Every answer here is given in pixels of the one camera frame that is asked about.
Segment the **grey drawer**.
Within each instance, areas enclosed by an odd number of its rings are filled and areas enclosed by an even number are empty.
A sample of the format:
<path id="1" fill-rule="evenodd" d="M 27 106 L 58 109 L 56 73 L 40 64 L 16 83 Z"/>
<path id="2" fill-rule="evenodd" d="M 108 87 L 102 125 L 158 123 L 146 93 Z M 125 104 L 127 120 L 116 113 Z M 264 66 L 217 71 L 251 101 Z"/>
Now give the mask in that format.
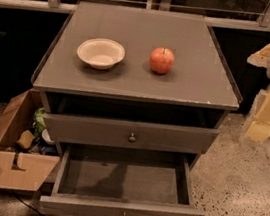
<path id="1" fill-rule="evenodd" d="M 71 144 L 43 212 L 76 216 L 204 216 L 186 155 Z"/>
<path id="2" fill-rule="evenodd" d="M 219 131 L 97 117 L 46 113 L 44 123 L 55 142 L 204 154 Z"/>

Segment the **grey wooden drawer cabinet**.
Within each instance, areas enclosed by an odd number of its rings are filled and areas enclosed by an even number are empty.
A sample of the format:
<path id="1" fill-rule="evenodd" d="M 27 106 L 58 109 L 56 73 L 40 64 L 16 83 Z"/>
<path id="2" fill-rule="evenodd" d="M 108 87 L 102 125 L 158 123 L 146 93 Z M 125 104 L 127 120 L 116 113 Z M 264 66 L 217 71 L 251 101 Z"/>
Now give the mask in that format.
<path id="1" fill-rule="evenodd" d="M 34 77 L 45 114 L 211 128 L 241 99 L 213 33 L 199 16 L 83 1 Z M 108 71 L 77 56 L 88 39 L 115 40 L 124 59 Z M 166 74 L 150 68 L 151 52 L 173 52 Z"/>

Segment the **grey top drawer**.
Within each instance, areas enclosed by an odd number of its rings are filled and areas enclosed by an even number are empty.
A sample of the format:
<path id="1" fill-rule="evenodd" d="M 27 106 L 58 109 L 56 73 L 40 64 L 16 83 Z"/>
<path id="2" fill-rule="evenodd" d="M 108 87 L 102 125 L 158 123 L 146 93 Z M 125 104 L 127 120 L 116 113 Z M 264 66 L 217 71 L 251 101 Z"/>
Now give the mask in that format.
<path id="1" fill-rule="evenodd" d="M 204 154 L 219 131 L 97 117 L 46 113 L 44 123 L 55 142 Z"/>

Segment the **red apple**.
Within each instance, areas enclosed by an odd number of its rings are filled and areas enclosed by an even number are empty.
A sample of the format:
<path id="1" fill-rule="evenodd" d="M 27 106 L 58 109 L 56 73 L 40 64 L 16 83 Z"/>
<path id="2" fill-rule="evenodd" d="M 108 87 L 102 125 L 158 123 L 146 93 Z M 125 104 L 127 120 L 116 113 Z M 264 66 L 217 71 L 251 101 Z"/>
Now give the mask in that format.
<path id="1" fill-rule="evenodd" d="M 151 70 L 156 74 L 166 74 L 174 66 L 174 54 L 168 48 L 155 48 L 150 54 L 149 64 Z"/>

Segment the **white paper bowl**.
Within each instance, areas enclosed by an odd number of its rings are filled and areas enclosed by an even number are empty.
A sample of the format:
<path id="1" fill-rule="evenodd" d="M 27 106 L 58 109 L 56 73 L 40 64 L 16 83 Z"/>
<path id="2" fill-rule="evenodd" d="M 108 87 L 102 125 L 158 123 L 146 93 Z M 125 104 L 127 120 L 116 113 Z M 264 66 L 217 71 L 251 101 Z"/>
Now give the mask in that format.
<path id="1" fill-rule="evenodd" d="M 94 69 L 108 70 L 125 57 L 121 44 L 110 39 L 90 39 L 77 48 L 80 60 Z"/>

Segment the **white cup in box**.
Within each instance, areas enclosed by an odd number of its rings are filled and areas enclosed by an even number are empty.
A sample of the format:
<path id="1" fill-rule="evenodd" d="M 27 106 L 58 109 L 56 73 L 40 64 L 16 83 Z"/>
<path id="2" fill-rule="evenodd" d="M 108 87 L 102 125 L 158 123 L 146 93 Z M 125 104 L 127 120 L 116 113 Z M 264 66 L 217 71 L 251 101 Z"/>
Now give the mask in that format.
<path id="1" fill-rule="evenodd" d="M 49 136 L 49 133 L 47 129 L 42 131 L 42 139 L 48 144 L 48 145 L 55 145 L 55 142 L 52 140 L 52 138 Z"/>

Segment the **green packet in box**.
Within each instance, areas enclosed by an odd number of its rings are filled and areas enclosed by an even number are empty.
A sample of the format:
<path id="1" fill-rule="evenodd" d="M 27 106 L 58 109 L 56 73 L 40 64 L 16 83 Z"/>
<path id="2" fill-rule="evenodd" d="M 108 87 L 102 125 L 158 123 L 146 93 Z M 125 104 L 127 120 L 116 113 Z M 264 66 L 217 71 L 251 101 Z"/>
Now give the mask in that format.
<path id="1" fill-rule="evenodd" d="M 41 107 L 39 109 L 36 109 L 34 112 L 34 117 L 33 117 L 33 128 L 34 128 L 34 134 L 35 136 L 40 136 L 42 135 L 42 132 L 45 130 L 45 123 L 44 123 L 44 112 L 45 109 L 44 107 Z"/>

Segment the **yellow sponge in box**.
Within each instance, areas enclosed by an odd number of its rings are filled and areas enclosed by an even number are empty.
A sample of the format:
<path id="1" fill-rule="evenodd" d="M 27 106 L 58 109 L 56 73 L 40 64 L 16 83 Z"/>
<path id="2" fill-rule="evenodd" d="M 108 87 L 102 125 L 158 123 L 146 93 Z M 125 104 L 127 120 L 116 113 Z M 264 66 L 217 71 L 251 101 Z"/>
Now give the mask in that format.
<path id="1" fill-rule="evenodd" d="M 34 138 L 34 134 L 32 134 L 29 130 L 26 130 L 21 133 L 21 136 L 17 140 L 17 145 L 19 145 L 22 149 L 29 149 Z"/>

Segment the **open cardboard box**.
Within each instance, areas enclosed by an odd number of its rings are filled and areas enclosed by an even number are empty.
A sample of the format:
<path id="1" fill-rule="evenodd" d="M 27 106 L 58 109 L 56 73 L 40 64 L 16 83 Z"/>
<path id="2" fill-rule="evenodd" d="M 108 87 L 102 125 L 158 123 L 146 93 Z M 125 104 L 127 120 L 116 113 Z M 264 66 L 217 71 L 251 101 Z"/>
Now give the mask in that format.
<path id="1" fill-rule="evenodd" d="M 7 152 L 31 128 L 34 113 L 42 107 L 38 91 L 13 97 L 0 116 L 0 189 L 37 191 L 57 166 L 59 156 Z"/>

